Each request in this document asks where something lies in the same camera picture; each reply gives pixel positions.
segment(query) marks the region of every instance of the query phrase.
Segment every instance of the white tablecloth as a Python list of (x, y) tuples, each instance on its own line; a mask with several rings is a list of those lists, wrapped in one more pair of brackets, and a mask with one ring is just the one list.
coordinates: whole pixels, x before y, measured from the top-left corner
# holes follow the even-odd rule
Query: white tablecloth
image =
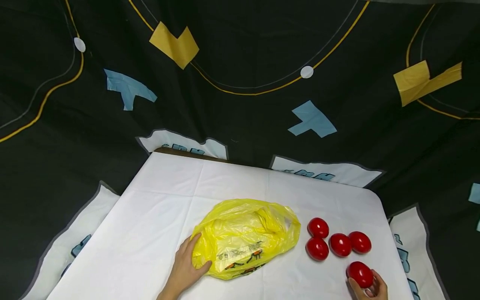
[[(297, 246), (249, 276), (204, 276), (185, 300), (349, 300), (345, 271), (359, 260), (379, 272), (390, 300), (411, 300), (407, 278), (380, 199), (371, 191), (260, 168), (152, 153), (48, 300), (154, 300), (181, 242), (226, 199), (252, 198), (289, 206), (298, 216)], [(321, 263), (305, 252), (313, 217), (330, 234), (359, 230), (372, 240), (367, 255), (331, 252)]]

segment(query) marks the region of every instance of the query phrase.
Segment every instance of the white dot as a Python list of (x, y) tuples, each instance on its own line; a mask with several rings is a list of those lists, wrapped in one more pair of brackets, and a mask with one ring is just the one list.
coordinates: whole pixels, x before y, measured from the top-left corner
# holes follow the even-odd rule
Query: white dot
[(75, 47), (77, 47), (78, 51), (85, 52), (87, 47), (85, 46), (85, 43), (82, 41), (82, 39), (74, 37), (73, 43), (75, 44)]
[(300, 70), (300, 76), (302, 78), (310, 78), (313, 75), (313, 68), (311, 66), (305, 66)]

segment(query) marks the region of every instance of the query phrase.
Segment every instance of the human hand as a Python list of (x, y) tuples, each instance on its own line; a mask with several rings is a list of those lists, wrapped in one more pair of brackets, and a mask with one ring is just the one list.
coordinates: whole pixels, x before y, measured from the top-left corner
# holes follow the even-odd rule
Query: human hand
[(363, 289), (353, 278), (348, 279), (357, 300), (388, 300), (387, 284), (375, 270), (372, 270), (372, 273), (374, 277), (373, 285), (365, 289), (367, 295), (363, 293)]
[(188, 237), (179, 250), (175, 254), (175, 262), (172, 271), (168, 277), (167, 283), (163, 288), (157, 300), (176, 300), (181, 293), (197, 282), (208, 269), (212, 266), (212, 262), (208, 261), (200, 269), (195, 269), (192, 263), (192, 253), (195, 244), (200, 238), (201, 233), (197, 234), (190, 240)]

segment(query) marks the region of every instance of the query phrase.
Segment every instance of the yellow plastic bag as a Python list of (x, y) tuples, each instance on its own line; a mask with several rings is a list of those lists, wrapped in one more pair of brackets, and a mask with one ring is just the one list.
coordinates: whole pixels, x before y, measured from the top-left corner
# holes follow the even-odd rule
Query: yellow plastic bag
[(233, 199), (215, 205), (192, 236), (199, 232), (202, 236), (193, 249), (193, 265), (199, 268), (212, 261), (207, 275), (229, 280), (250, 274), (293, 248), (300, 222), (289, 207)]

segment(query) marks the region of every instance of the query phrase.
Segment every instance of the red tomato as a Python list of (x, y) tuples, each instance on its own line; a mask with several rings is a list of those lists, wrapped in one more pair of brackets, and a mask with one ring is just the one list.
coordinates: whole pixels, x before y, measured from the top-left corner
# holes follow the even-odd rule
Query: red tomato
[(365, 254), (372, 249), (372, 242), (367, 235), (360, 231), (353, 231), (348, 235), (355, 252)]
[(321, 239), (325, 239), (326, 237), (328, 237), (328, 233), (330, 231), (328, 229), (327, 222), (320, 218), (313, 218), (312, 220), (310, 220), (310, 223), (308, 223), (307, 226), (307, 230), (311, 234), (311, 236)]
[(330, 237), (330, 248), (340, 257), (348, 256), (352, 252), (350, 239), (343, 233), (336, 233)]
[(308, 255), (316, 261), (324, 261), (329, 253), (327, 243), (321, 238), (309, 239), (306, 248)]
[(361, 288), (369, 288), (373, 284), (372, 270), (361, 262), (352, 262), (347, 268), (347, 275), (353, 278)]

